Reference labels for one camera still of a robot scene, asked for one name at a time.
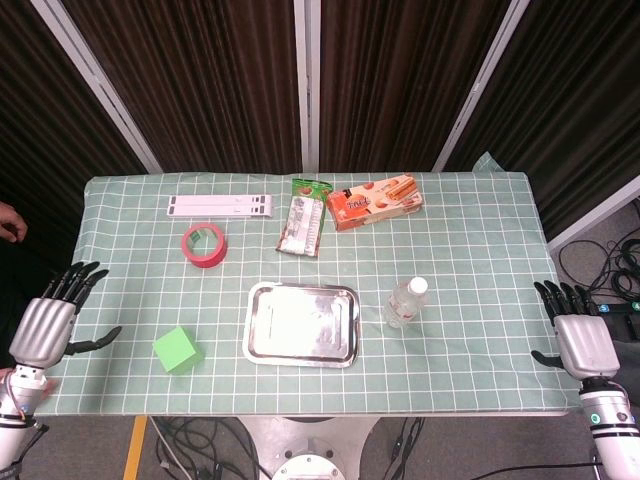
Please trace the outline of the person's hand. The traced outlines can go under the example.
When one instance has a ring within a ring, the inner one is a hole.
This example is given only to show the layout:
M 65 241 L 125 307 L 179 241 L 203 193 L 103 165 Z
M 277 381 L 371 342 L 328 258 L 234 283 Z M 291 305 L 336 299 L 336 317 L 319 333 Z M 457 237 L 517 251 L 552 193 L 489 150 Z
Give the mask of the person's hand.
M 27 232 L 28 225 L 23 217 L 11 205 L 0 201 L 0 239 L 20 243 Z

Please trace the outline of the transparent plastic water bottle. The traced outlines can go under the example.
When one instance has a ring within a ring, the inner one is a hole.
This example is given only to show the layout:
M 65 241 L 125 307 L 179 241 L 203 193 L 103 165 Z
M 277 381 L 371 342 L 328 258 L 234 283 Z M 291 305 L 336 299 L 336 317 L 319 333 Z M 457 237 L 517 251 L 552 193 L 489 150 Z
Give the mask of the transparent plastic water bottle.
M 410 323 L 427 303 L 428 282 L 423 277 L 399 283 L 391 292 L 384 306 L 386 323 L 402 328 Z

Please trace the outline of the green checked tablecloth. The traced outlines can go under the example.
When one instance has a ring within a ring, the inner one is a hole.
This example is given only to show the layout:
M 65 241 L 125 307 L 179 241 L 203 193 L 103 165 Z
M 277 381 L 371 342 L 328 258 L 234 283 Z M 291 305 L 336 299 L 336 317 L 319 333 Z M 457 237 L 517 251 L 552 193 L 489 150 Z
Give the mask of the green checked tablecloth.
M 86 414 L 561 414 L 578 405 L 566 373 L 532 350 L 556 352 L 535 282 L 556 276 L 529 180 L 516 172 L 420 173 L 416 213 L 338 232 L 323 228 L 315 258 L 280 253 L 290 176 L 176 173 L 97 177 L 84 189 L 74 257 L 109 273 L 74 336 L 114 326 L 108 347 L 63 359 L 45 415 Z M 172 195 L 267 193 L 268 218 L 222 219 L 229 245 L 211 269 L 181 250 L 187 219 Z M 413 277 L 427 303 L 402 328 L 384 306 Z M 346 368 L 257 365 L 243 353 L 250 289 L 259 282 L 343 285 L 359 296 L 357 356 Z M 203 359 L 164 371 L 153 343 L 188 330 Z

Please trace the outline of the white flat box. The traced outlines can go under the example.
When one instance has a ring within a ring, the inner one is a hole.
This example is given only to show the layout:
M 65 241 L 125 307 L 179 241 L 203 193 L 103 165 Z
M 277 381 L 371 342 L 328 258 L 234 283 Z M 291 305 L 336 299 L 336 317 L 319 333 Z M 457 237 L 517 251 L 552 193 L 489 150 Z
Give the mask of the white flat box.
M 169 217 L 271 217 L 272 196 L 267 194 L 173 195 Z

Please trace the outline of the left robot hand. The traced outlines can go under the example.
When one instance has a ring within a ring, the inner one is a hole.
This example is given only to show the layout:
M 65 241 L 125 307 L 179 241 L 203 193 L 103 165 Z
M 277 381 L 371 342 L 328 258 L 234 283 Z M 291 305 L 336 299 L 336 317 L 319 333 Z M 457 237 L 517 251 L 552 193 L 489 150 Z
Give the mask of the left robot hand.
M 98 261 L 71 265 L 49 282 L 41 296 L 30 301 L 9 348 L 18 365 L 46 370 L 65 356 L 100 350 L 117 338 L 120 326 L 97 340 L 71 340 L 92 289 L 109 273 L 99 266 Z

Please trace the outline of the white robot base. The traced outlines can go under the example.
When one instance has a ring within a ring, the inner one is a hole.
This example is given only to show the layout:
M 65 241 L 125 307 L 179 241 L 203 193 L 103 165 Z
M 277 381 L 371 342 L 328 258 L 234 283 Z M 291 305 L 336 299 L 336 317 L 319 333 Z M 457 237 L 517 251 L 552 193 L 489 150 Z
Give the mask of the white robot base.
M 259 480 L 360 480 L 375 416 L 241 416 L 262 467 Z

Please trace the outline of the orange biscuit box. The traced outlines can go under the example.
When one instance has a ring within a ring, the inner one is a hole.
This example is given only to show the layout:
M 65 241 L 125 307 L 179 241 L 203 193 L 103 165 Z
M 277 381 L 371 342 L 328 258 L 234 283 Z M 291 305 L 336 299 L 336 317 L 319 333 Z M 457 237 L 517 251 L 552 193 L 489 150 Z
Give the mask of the orange biscuit box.
M 416 179 L 410 174 L 369 181 L 332 192 L 327 198 L 337 231 L 410 214 L 420 210 L 422 205 L 423 197 Z

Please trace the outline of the green foam cube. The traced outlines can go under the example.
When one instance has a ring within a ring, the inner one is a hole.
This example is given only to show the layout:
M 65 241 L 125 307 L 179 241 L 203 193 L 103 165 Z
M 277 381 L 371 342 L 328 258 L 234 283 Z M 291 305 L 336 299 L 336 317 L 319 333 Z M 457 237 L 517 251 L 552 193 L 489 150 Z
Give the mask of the green foam cube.
M 202 350 L 183 327 L 175 327 L 156 339 L 153 350 L 164 371 L 171 375 L 183 374 L 203 359 Z

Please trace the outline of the yellow floor tape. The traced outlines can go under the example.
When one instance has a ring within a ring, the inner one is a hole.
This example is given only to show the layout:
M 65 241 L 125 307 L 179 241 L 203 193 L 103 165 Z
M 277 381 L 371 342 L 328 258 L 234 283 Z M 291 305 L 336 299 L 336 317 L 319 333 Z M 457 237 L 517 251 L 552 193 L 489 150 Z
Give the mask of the yellow floor tape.
M 147 421 L 147 416 L 136 416 L 134 419 L 122 480 L 137 479 Z

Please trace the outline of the red tape roll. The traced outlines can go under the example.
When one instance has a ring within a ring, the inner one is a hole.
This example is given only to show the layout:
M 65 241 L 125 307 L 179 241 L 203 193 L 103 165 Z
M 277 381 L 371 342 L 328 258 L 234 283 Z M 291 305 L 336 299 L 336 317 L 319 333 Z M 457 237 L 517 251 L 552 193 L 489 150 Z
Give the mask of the red tape roll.
M 220 264 L 228 250 L 223 231 L 214 224 L 191 226 L 183 235 L 181 249 L 190 263 L 199 268 L 212 268 Z

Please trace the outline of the white partition frame post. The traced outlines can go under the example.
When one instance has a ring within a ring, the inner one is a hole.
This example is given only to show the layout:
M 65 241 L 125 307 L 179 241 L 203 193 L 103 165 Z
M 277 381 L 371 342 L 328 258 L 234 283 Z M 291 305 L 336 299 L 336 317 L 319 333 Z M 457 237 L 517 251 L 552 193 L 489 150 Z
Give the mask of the white partition frame post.
M 506 13 L 484 57 L 460 112 L 432 167 L 432 172 L 442 172 L 464 133 L 493 73 L 509 45 L 531 0 L 510 0 Z
M 163 172 L 156 156 L 85 37 L 61 0 L 30 0 L 118 131 L 150 174 Z
M 320 170 L 321 0 L 293 0 L 301 160 L 304 173 Z

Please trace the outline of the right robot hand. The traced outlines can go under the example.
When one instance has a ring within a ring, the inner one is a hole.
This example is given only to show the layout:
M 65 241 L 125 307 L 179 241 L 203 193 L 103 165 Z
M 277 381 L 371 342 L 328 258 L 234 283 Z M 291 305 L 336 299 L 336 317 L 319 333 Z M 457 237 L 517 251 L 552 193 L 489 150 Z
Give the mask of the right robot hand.
M 613 378 L 620 369 L 614 344 L 604 319 L 590 293 L 581 286 L 571 287 L 545 280 L 534 288 L 550 319 L 559 354 L 547 356 L 532 350 L 539 364 L 565 370 L 578 381 Z

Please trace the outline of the stainless steel tray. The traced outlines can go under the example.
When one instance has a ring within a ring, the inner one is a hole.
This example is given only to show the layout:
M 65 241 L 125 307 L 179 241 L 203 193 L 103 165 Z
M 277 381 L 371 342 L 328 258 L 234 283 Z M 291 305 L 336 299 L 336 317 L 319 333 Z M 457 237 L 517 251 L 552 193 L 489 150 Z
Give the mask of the stainless steel tray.
M 357 356 L 359 317 L 349 287 L 259 282 L 248 294 L 243 353 L 260 365 L 346 368 Z

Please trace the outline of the green snack packet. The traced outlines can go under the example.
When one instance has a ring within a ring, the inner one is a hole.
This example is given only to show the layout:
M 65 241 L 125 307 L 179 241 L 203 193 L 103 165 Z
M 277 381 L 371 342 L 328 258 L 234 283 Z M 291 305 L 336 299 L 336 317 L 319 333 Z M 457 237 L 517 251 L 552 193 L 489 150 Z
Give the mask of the green snack packet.
M 286 224 L 276 250 L 282 253 L 317 257 L 331 184 L 319 180 L 292 180 L 291 202 Z

